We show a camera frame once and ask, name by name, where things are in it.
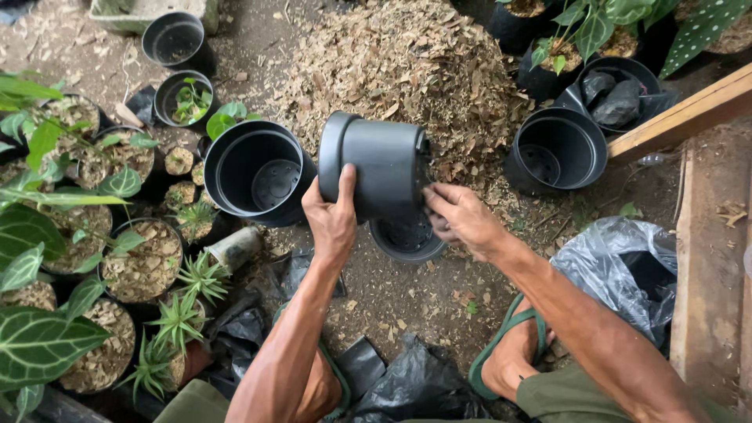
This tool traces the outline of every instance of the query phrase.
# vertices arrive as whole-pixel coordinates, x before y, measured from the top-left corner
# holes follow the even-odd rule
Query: dirt ground
[[[480,16],[493,6],[490,0],[492,6],[463,1],[460,11]],[[220,58],[214,86],[223,102],[240,100],[249,111],[273,115],[276,111],[269,110],[265,101],[275,96],[274,82],[286,77],[284,69],[300,36],[311,31],[321,13],[348,7],[332,0],[292,0],[290,23],[281,13],[286,3],[224,1],[219,32],[209,41]],[[130,98],[146,84],[157,87],[170,73],[146,58],[140,38],[108,34],[88,21],[76,0],[41,0],[14,26],[0,27],[0,63],[0,68],[9,71],[38,70],[49,84],[65,76],[63,90],[88,96],[108,114],[114,113],[114,106],[124,96]],[[710,62],[666,86],[686,98],[729,69]],[[235,81],[239,72],[248,73],[246,81]],[[199,138],[186,130],[164,127],[155,128],[152,134],[162,142],[164,151],[176,145],[194,148]],[[618,214],[628,202],[641,209],[646,221],[673,230],[680,161],[681,155],[675,154],[661,166],[609,167],[593,186],[571,195],[519,196],[518,207],[509,214],[524,224],[516,223],[514,232],[549,257],[588,221]],[[261,265],[274,258],[271,251],[312,246],[310,231],[301,226],[271,231],[267,240],[273,243],[266,245],[260,259],[237,281],[240,286],[251,283],[268,292],[267,281],[259,275]],[[332,301],[323,331],[335,355],[365,334],[389,362],[401,350],[400,336],[410,331],[430,343],[445,345],[463,373],[498,330],[517,294],[503,274],[488,264],[474,263],[459,250],[449,249],[431,264],[397,263],[378,250],[367,225],[358,229],[343,277],[348,295]],[[458,295],[474,296],[478,313],[468,314]],[[271,315],[279,304],[269,297],[265,308]],[[498,418],[514,419],[507,406],[497,405],[494,410]]]

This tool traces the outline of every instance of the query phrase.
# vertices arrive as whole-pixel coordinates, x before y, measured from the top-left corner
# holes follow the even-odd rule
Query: person's left hand
[[[342,268],[355,244],[355,165],[348,163],[339,177],[337,203],[325,202],[319,191],[319,177],[303,196],[301,203],[314,234],[315,256]]]

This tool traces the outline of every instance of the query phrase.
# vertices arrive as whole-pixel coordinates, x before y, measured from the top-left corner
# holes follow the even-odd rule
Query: flip-flop
[[[515,327],[518,324],[531,318],[535,318],[535,323],[538,327],[538,351],[535,352],[535,359],[533,360],[533,363],[540,360],[541,356],[543,355],[543,351],[546,349],[546,323],[543,321],[541,315],[532,307],[514,314],[514,310],[517,309],[524,297],[525,296],[523,294],[520,294],[517,296],[517,298],[514,299],[514,301],[512,301],[512,304],[511,306],[509,306],[509,310],[507,311],[507,315],[504,317],[504,321],[502,322],[502,327],[499,329],[499,332],[496,334],[496,336],[493,337],[493,339],[491,339],[491,343],[488,344],[486,348],[483,348],[483,351],[481,351],[481,353],[475,358],[475,360],[473,360],[472,365],[470,366],[468,381],[470,382],[470,385],[473,387],[473,389],[475,389],[475,392],[477,392],[480,396],[486,398],[487,400],[497,400],[500,398],[500,396],[493,393],[493,391],[491,391],[486,386],[486,384],[483,383],[483,379],[481,378],[483,364],[486,362],[486,360],[488,360],[488,357],[491,356],[493,349],[499,344],[499,341],[502,340],[502,336],[504,336],[512,327]]]
[[[279,310],[277,310],[277,312],[274,314],[274,319],[272,319],[271,321],[272,326],[274,326],[274,324],[277,323],[277,319],[280,318],[280,315],[282,314],[282,310],[284,310],[285,307],[287,307],[287,304],[289,304],[289,302],[282,304]],[[339,384],[342,387],[342,398],[339,400],[339,404],[337,404],[337,408],[335,408],[334,411],[332,411],[331,413],[324,416],[324,420],[332,421],[335,418],[344,414],[344,412],[346,412],[347,409],[350,407],[350,401],[351,401],[350,386],[347,384],[347,381],[344,380],[344,376],[342,375],[342,372],[339,371],[337,364],[335,364],[334,360],[332,359],[332,356],[329,355],[329,351],[326,350],[326,346],[321,341],[321,339],[319,339],[319,350],[321,350],[321,353],[324,355],[326,362],[329,363],[329,365],[332,367],[334,376],[337,376],[337,379],[339,379]]]

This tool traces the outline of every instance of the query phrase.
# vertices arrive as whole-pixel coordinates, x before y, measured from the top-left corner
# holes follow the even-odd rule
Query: wooden board
[[[747,114],[752,114],[752,63],[610,142],[608,156],[628,163]]]
[[[749,203],[750,135],[722,125],[688,141],[677,225],[671,363],[690,387],[724,406],[738,403],[747,222],[728,228],[716,216],[716,207],[727,200]]]

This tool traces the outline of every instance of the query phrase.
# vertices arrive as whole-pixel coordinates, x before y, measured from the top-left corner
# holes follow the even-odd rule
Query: foot
[[[527,298],[523,298],[514,314],[531,307]],[[554,337],[553,331],[547,328],[547,345],[551,344]],[[495,394],[516,403],[520,382],[539,373],[531,365],[537,350],[538,327],[535,319],[530,318],[512,327],[493,349],[481,370],[483,383]]]
[[[295,423],[315,423],[334,411],[342,398],[342,386],[321,350],[316,350],[311,374],[300,401]]]

